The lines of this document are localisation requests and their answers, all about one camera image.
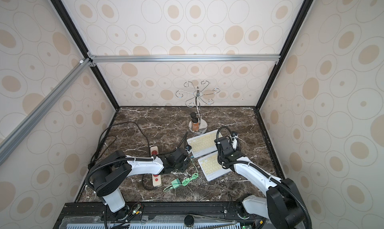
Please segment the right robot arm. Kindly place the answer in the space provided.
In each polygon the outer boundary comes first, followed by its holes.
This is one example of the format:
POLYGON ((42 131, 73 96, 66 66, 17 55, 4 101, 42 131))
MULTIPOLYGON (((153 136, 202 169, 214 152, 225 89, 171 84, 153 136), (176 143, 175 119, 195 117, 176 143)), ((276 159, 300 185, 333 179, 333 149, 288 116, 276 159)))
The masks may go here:
POLYGON ((309 211, 291 179, 281 179, 266 172, 235 149, 236 138, 215 139, 218 150, 218 163, 224 169, 245 177, 264 195, 265 199, 254 195, 246 196, 241 207, 246 214, 254 214, 266 219, 277 229, 294 229, 301 223, 305 229, 313 227, 309 211))

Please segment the green USB charger adapter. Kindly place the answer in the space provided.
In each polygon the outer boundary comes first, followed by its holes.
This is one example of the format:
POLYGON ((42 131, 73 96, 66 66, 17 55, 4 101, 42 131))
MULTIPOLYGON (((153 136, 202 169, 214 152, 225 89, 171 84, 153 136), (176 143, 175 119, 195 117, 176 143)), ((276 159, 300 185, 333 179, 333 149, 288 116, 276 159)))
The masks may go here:
POLYGON ((179 188, 181 185, 182 185, 182 183, 180 182, 180 180, 179 179, 175 179, 175 180, 173 180, 172 182, 171 182, 171 184, 172 184, 172 189, 177 189, 177 188, 179 188))

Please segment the white keyboard yellow keys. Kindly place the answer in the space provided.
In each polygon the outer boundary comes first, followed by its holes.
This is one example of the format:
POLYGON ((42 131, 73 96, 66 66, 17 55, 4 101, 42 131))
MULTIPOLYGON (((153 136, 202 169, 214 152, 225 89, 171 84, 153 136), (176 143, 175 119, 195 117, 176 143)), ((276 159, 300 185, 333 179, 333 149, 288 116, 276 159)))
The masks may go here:
POLYGON ((216 129, 214 131, 187 139, 188 144, 192 147, 192 155, 195 158, 217 151, 215 144, 217 132, 218 130, 216 129))
POLYGON ((217 160, 218 152, 205 155, 198 159, 198 163, 208 182, 228 174, 230 169, 223 169, 217 160))

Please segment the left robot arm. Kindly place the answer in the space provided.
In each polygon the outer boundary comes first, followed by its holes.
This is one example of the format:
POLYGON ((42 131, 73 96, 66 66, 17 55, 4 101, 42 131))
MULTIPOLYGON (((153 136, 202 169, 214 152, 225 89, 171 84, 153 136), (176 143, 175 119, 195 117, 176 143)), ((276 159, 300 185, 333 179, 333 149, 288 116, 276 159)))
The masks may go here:
POLYGON ((165 175, 173 171, 183 173, 190 163, 191 149, 192 147, 187 145, 151 157, 132 157, 118 150, 95 164, 87 174, 85 183, 96 192, 99 198, 103 199, 112 213, 116 213, 126 207, 119 186, 127 177, 147 174, 165 175))

